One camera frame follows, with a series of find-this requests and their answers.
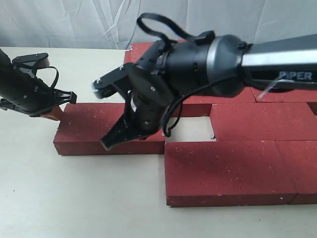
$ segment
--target table surface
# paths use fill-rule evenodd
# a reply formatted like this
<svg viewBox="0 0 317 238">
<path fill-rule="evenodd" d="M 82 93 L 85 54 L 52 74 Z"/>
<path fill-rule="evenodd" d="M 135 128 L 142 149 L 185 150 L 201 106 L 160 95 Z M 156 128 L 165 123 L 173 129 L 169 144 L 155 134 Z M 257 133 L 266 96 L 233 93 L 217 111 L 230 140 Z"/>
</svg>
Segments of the table surface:
<svg viewBox="0 0 317 238">
<path fill-rule="evenodd" d="M 2 48 L 11 59 L 47 52 L 57 88 L 78 102 L 95 98 L 91 83 L 122 64 L 124 51 Z M 47 84 L 54 71 L 40 70 Z M 317 237 L 317 205 L 170 208 L 162 155 L 62 157 L 53 146 L 58 122 L 0 112 L 0 237 Z M 208 118 L 181 119 L 172 141 L 210 140 Z"/>
</svg>

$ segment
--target robotic arm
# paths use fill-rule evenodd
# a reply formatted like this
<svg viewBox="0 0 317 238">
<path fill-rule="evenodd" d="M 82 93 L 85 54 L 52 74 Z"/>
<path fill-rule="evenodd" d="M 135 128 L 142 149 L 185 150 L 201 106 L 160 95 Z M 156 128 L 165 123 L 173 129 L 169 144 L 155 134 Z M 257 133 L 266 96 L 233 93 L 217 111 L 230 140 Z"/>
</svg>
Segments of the robotic arm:
<svg viewBox="0 0 317 238">
<path fill-rule="evenodd" d="M 0 108 L 14 110 L 30 117 L 44 117 L 60 120 L 59 105 L 75 104 L 77 96 L 73 92 L 55 89 L 58 71 L 50 66 L 47 53 L 9 57 L 0 49 Z M 36 76 L 39 69 L 54 68 L 56 78 L 47 86 Z"/>
<path fill-rule="evenodd" d="M 184 42 L 170 40 L 148 28 L 143 19 L 169 26 Z M 143 13 L 138 26 L 158 36 L 136 63 L 126 63 L 93 83 L 98 98 L 118 92 L 125 99 L 123 115 L 101 142 L 105 149 L 143 139 L 158 132 L 165 136 L 168 120 L 192 95 L 235 97 L 244 87 L 269 92 L 317 90 L 317 34 L 262 44 L 247 44 L 233 35 L 213 31 L 192 36 L 170 19 Z"/>
</svg>

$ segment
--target white backdrop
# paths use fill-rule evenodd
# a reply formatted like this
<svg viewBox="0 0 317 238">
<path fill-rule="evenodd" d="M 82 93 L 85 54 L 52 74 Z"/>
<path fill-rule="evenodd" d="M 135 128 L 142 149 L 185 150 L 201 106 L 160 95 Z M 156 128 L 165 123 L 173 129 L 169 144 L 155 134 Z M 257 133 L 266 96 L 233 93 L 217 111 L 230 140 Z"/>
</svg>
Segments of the white backdrop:
<svg viewBox="0 0 317 238">
<path fill-rule="evenodd" d="M 316 9 L 316 0 L 1 0 L 0 46 L 125 49 L 156 40 L 136 28 L 142 12 L 260 43 L 317 33 Z"/>
</svg>

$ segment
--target white table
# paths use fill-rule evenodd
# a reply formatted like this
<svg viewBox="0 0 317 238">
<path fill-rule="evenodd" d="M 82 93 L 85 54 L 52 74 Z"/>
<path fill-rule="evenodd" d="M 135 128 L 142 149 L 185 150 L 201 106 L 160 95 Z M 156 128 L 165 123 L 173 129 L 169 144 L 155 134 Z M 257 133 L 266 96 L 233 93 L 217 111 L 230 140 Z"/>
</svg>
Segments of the white table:
<svg viewBox="0 0 317 238">
<path fill-rule="evenodd" d="M 91 83 L 121 65 L 124 51 L 3 50 L 11 58 L 48 52 L 60 72 L 57 88 L 75 91 L 78 102 L 123 102 L 96 99 Z M 54 71 L 39 76 L 50 83 Z M 57 127 L 0 111 L 1 238 L 317 237 L 317 205 L 167 207 L 162 155 L 62 157 L 53 146 Z M 207 118 L 182 119 L 172 140 L 210 134 Z"/>
</svg>

